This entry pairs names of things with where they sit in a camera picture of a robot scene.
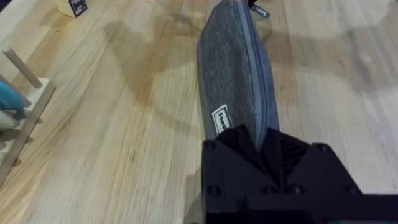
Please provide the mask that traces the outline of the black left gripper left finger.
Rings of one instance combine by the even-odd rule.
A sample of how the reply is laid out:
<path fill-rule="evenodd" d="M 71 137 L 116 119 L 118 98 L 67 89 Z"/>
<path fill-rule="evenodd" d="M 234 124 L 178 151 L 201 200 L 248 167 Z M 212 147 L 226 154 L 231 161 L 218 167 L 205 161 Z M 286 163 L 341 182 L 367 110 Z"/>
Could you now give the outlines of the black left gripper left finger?
<path fill-rule="evenodd" d="M 205 223 L 270 223 L 257 208 L 265 195 L 278 192 L 244 125 L 203 142 L 201 189 Z"/>

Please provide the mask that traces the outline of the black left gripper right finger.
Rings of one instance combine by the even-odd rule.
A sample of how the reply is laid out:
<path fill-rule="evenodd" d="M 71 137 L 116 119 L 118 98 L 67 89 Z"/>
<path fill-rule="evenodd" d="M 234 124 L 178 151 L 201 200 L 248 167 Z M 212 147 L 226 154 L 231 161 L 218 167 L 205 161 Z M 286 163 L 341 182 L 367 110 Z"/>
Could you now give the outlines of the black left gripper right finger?
<path fill-rule="evenodd" d="M 333 149 L 324 143 L 307 143 L 269 128 L 263 162 L 284 194 L 362 194 Z"/>

